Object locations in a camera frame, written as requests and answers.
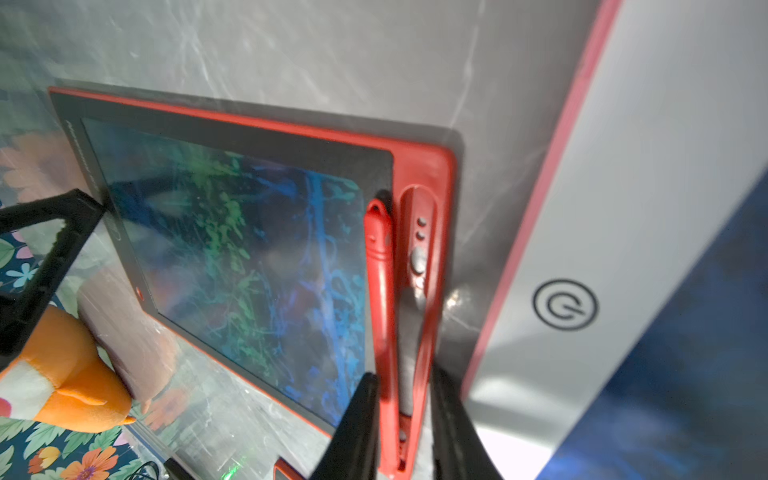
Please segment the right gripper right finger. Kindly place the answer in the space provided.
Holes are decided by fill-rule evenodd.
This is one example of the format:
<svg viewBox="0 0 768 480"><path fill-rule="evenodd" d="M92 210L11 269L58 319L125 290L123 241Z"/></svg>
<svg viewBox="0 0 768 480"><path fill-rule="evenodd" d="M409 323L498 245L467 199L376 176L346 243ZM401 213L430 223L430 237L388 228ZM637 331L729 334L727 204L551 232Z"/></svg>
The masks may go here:
<svg viewBox="0 0 768 480"><path fill-rule="evenodd" d="M501 479L463 406L457 385L441 367L432 368L430 396L433 478Z"/></svg>

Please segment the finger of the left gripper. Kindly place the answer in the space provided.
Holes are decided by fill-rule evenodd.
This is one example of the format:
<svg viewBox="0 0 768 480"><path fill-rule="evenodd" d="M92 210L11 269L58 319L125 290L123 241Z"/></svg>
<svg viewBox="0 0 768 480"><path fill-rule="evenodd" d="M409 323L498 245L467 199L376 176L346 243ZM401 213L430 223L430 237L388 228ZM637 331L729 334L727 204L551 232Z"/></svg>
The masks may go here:
<svg viewBox="0 0 768 480"><path fill-rule="evenodd" d="M85 192L64 194L1 210L1 231L9 233L52 220L64 222L38 271L16 294L1 295L1 367L21 353L49 301L99 224L105 207Z"/></svg>

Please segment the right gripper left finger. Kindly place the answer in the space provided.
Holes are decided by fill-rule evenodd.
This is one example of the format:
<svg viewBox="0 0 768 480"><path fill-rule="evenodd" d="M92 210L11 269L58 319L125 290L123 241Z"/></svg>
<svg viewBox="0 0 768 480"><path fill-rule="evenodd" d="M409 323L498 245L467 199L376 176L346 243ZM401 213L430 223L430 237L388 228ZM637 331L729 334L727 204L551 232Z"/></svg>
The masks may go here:
<svg viewBox="0 0 768 480"><path fill-rule="evenodd" d="M379 379L366 372L310 479L375 479L379 426Z"/></svg>

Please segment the red stylus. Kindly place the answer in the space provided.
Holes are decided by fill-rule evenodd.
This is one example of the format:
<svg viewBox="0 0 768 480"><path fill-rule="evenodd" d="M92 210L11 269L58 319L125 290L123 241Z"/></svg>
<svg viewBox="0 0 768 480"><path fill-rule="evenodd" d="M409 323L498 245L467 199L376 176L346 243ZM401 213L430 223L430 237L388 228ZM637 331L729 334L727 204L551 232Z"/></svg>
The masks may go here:
<svg viewBox="0 0 768 480"><path fill-rule="evenodd" d="M376 375L379 378L380 471L393 479L400 466L400 410L393 221L372 200L364 215L366 267Z"/></svg>

